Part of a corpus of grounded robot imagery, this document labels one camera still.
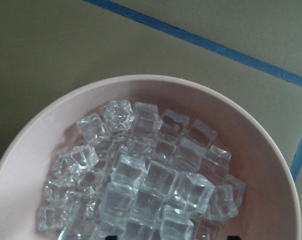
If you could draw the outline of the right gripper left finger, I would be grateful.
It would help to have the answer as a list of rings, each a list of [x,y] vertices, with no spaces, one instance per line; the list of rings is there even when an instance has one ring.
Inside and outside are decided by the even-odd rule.
[[[117,235],[108,235],[105,237],[105,240],[118,240]]]

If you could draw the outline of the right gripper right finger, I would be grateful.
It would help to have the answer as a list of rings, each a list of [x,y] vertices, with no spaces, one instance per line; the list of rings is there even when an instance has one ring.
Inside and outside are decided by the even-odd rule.
[[[237,235],[229,235],[227,237],[227,240],[242,240],[242,239]]]

